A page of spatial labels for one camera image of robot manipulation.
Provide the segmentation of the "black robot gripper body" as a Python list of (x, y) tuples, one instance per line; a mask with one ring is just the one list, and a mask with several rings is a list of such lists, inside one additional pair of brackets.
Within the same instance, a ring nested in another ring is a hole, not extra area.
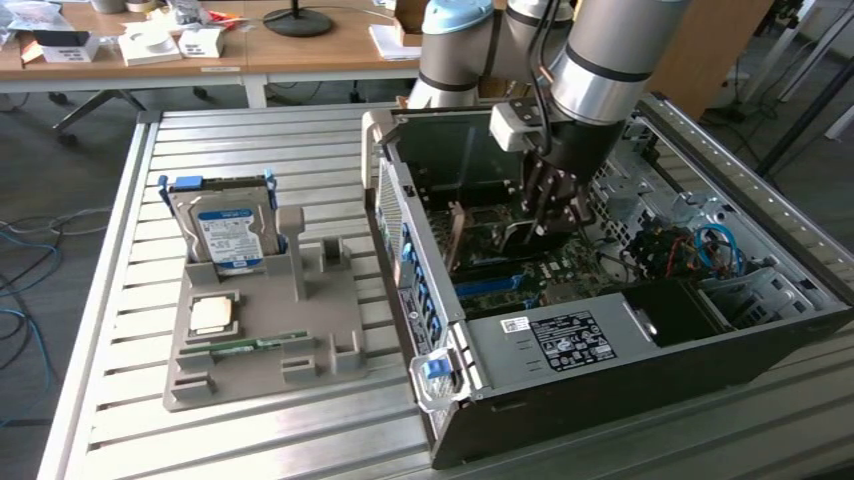
[(608, 125), (594, 125), (579, 120), (550, 123), (551, 149), (546, 155), (535, 149), (536, 157), (551, 167), (572, 175), (580, 184), (588, 184), (600, 169), (626, 126), (622, 120)]

